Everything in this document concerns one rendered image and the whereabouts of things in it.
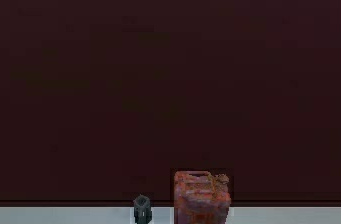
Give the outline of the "black metal trash can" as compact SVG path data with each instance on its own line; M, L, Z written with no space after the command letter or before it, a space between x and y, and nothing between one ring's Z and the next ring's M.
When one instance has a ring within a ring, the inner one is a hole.
M149 224L152 221L151 202L147 196L139 195L133 201L136 224Z

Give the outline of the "rusty red jerry can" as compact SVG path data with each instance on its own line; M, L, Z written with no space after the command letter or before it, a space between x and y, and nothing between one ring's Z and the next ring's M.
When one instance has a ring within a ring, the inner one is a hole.
M174 224L226 224L229 177L208 171L174 174Z

